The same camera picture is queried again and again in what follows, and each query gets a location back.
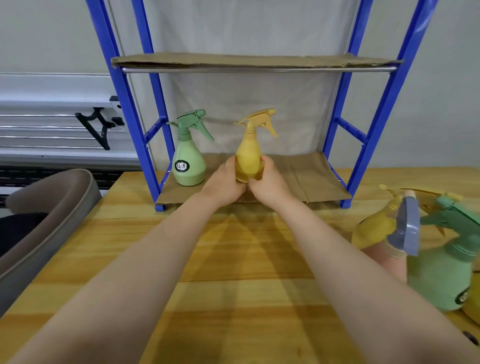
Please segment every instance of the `blue metal frame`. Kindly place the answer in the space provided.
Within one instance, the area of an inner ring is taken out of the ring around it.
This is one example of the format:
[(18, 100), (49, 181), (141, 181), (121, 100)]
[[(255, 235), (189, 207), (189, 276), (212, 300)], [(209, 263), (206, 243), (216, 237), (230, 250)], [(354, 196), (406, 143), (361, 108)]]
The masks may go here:
[[(357, 159), (348, 183), (345, 184), (334, 168), (330, 166), (332, 172), (336, 175), (338, 180), (344, 186), (346, 186), (346, 189), (352, 195), (352, 198), (355, 195), (360, 181), (367, 169), (368, 163), (372, 158), (375, 147), (380, 139), (380, 135), (382, 134), (388, 117), (390, 116), (390, 112), (392, 111), (400, 89), (415, 58), (430, 18), (433, 15), (437, 1), (438, 0), (418, 1), (417, 7), (413, 13), (412, 20), (410, 21), (410, 25), (403, 40), (402, 47), (398, 54), (397, 59), (402, 60), (402, 63), (398, 66), (396, 71), (390, 73), (390, 78), (388, 79), (384, 93), (380, 99), (377, 111), (373, 117), (367, 134), (342, 118), (342, 109), (345, 104), (345, 99), (347, 97), (347, 91), (352, 75), (351, 73), (342, 73), (342, 76), (340, 77), (340, 83), (338, 85), (332, 116), (325, 136), (323, 153), (328, 160), (338, 126), (344, 128), (362, 143), (360, 155)], [(111, 59), (113, 57), (118, 57), (120, 54), (117, 42), (115, 40), (115, 35), (112, 31), (111, 23), (108, 18), (108, 12), (105, 7), (104, 0), (86, 0), (86, 2), (105, 61), (107, 62), (108, 71), (110, 72), (113, 85), (115, 86), (119, 102), (122, 106), (125, 121), (127, 122), (130, 134), (132, 135), (133, 145), (135, 146), (138, 159), (142, 166), (142, 170), (150, 190), (150, 195), (155, 203), (162, 191), (165, 181), (167, 180), (168, 174), (170, 173), (173, 155), (175, 153), (172, 133), (170, 126), (167, 125), (167, 108), (165, 106), (165, 99), (163, 97), (160, 77), (157, 73), (150, 74), (150, 83), (152, 84), (155, 97), (158, 120), (145, 134), (143, 134), (127, 76), (120, 68), (111, 67)], [(358, 55), (363, 34), (365, 33), (365, 27), (370, 15), (370, 9), (372, 8), (372, 3), (373, 0), (360, 0), (360, 6), (357, 11), (357, 16), (352, 29), (352, 35), (350, 37), (350, 43), (348, 45), (348, 52), (354, 55)], [(135, 19), (140, 34), (143, 51), (144, 53), (153, 53), (152, 38), (150, 36), (143, 0), (132, 0), (132, 6), (135, 13)], [(152, 159), (150, 158), (147, 145), (160, 129), (163, 132), (167, 146), (170, 165), (161, 182), (158, 183), (155, 168), (153, 166)], [(340, 201), (340, 206), (342, 208), (350, 207), (352, 198), (349, 200)], [(163, 211), (164, 207), (155, 205), (155, 209), (157, 211)]]

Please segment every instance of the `forearm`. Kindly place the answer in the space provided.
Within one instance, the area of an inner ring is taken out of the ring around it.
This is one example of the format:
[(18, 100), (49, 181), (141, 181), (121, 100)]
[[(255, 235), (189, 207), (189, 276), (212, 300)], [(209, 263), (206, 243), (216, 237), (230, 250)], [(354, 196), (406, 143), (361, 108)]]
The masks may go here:
[(190, 198), (89, 281), (13, 363), (67, 362), (82, 345), (79, 362), (138, 362), (215, 209), (199, 194)]
[(276, 209), (321, 289), (370, 363), (473, 363), (477, 348), (298, 200)]

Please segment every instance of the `cardboard shelf liner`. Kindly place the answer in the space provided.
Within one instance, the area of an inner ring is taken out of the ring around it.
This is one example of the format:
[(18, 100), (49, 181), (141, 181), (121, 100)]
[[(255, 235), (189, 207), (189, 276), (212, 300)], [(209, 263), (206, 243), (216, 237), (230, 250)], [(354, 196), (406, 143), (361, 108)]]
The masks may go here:
[[(203, 154), (207, 165), (205, 181), (225, 163), (228, 154)], [(292, 193), (303, 202), (336, 201), (351, 198), (345, 187), (333, 174), (330, 166), (321, 152), (312, 152), (296, 156), (270, 156), (276, 168), (287, 181)], [(157, 200), (159, 205), (181, 204), (194, 193), (199, 192), (203, 185), (182, 186), (177, 183), (171, 173), (162, 193)], [(244, 193), (237, 202), (256, 202), (250, 191)]]
[(237, 56), (229, 54), (158, 52), (112, 58), (112, 66), (126, 68), (195, 68), (195, 67), (271, 67), (271, 68), (342, 68), (373, 67), (398, 60), (355, 57), (347, 53), (338, 56)]

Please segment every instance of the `round black label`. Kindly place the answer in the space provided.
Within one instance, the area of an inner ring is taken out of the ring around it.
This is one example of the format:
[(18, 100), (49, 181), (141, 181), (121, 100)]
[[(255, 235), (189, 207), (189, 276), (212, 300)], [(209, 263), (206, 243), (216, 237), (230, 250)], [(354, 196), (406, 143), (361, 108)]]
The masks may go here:
[(465, 303), (465, 301), (468, 298), (468, 290), (469, 289), (470, 289), (470, 287), (468, 287), (466, 290), (463, 290), (462, 292), (460, 292), (458, 294), (458, 296), (455, 298), (455, 303), (456, 304), (464, 304)]
[(175, 162), (175, 169), (177, 172), (183, 173), (190, 169), (190, 164), (186, 160), (179, 159)]

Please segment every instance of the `person's left arm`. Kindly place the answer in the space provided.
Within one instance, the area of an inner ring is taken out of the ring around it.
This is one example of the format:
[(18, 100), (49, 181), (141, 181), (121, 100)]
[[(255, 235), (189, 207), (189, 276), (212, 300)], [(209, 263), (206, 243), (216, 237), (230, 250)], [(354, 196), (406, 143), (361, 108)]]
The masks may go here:
[(211, 215), (245, 191), (235, 157), (67, 302), (10, 363), (137, 363)]

